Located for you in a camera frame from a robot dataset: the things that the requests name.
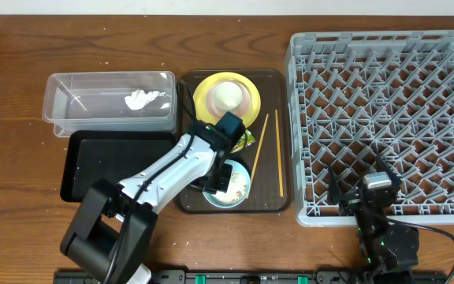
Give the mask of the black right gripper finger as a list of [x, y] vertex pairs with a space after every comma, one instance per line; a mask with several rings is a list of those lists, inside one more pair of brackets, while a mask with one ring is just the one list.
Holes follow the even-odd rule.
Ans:
[[378, 172], [385, 172], [388, 175], [393, 188], [400, 188], [401, 179], [391, 170], [390, 166], [379, 155], [376, 156], [376, 169]]
[[341, 191], [337, 182], [337, 176], [333, 172], [333, 168], [329, 166], [327, 168], [329, 174], [329, 188], [328, 188], [328, 196], [327, 196], [327, 203], [336, 205], [341, 201]]

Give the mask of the light blue bowl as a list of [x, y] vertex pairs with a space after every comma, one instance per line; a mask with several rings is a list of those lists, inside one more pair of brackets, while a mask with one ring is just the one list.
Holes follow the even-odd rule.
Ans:
[[251, 189], [251, 177], [246, 167], [237, 161], [228, 159], [224, 165], [232, 167], [227, 192], [203, 192], [203, 196], [215, 207], [226, 209], [241, 204], [247, 198]]

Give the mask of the wooden chopstick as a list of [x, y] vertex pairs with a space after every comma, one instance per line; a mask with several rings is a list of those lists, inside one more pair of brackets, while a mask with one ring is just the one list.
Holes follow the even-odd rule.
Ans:
[[263, 127], [262, 127], [262, 132], [261, 132], [261, 135], [259, 137], [260, 139], [259, 139], [257, 151], [255, 153], [254, 164], [253, 164], [253, 167], [252, 167], [252, 170], [251, 170], [251, 187], [250, 187], [250, 192], [247, 195], [247, 199], [249, 199], [249, 194], [251, 193], [251, 191], [252, 191], [252, 189], [254, 187], [255, 173], [256, 173], [256, 170], [257, 170], [258, 163], [259, 163], [259, 156], [260, 156], [260, 152], [262, 150], [263, 141], [264, 141], [264, 138], [265, 138], [265, 135], [266, 135], [266, 128], [267, 128], [268, 120], [269, 120], [269, 114], [266, 114], [266, 117], [265, 117], [265, 120], [264, 120], [264, 124], [263, 124]]
[[282, 158], [281, 158], [281, 136], [279, 129], [279, 117], [278, 111], [274, 110], [275, 115], [275, 131], [276, 131], [276, 145], [277, 145], [277, 168], [278, 168], [278, 182], [279, 182], [279, 195], [281, 198], [285, 196], [283, 186], [283, 169], [282, 169]]

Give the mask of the white paper cup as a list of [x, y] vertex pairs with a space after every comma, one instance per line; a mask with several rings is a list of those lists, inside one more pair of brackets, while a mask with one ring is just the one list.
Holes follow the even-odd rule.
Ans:
[[238, 84], [232, 81], [221, 82], [213, 90], [214, 105], [221, 110], [237, 108], [242, 99], [243, 91]]

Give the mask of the white tissue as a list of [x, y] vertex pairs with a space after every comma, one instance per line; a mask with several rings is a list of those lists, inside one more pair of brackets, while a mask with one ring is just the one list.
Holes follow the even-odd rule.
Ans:
[[125, 104], [130, 110], [142, 110], [146, 105], [163, 96], [166, 96], [165, 92], [145, 92], [137, 89], [131, 95], [125, 96]]

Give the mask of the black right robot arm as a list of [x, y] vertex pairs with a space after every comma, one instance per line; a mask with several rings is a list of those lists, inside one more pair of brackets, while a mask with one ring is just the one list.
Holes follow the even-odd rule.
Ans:
[[343, 193], [336, 174], [328, 168], [327, 202], [352, 215], [358, 226], [359, 246], [369, 265], [355, 273], [357, 283], [414, 283], [411, 268], [419, 263], [419, 231], [390, 222], [385, 209], [395, 203], [401, 179], [376, 158], [376, 171], [363, 176], [355, 189]]

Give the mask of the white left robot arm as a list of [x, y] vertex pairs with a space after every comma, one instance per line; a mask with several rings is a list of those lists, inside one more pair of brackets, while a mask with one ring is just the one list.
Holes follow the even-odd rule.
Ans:
[[113, 184], [86, 191], [60, 251], [103, 283], [148, 283], [143, 263], [160, 211], [191, 182], [221, 167], [243, 136], [239, 122], [196, 122], [159, 160]]

